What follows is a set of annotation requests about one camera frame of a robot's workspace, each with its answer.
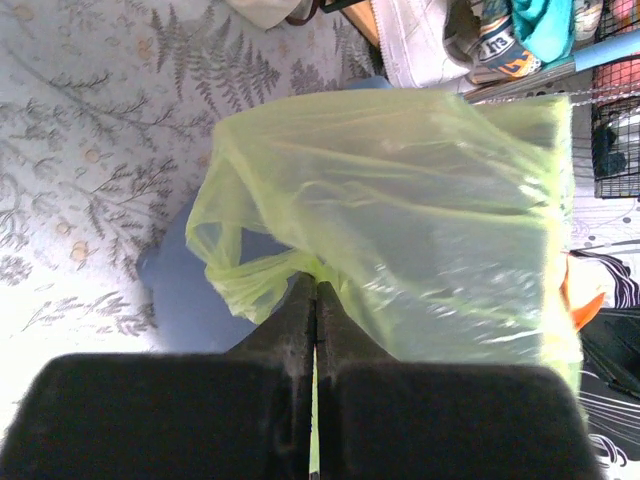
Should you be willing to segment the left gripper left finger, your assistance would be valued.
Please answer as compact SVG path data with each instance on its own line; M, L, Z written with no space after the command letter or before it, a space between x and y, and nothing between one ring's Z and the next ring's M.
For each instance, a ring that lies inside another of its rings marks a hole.
M305 479L314 281L224 354L73 354L36 376L5 479Z

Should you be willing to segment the green plastic trash bag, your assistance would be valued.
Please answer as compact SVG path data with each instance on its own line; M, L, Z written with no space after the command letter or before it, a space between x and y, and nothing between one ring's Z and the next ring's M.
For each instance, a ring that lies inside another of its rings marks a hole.
M254 323L306 273L398 359L541 365L577 390L571 117L565 96L414 89L265 104L216 125L186 243Z

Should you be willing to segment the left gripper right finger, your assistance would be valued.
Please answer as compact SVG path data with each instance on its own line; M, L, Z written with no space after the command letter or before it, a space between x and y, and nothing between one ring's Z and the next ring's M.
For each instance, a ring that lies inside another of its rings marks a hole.
M537 366L405 363L316 300L324 479L596 479L565 382Z

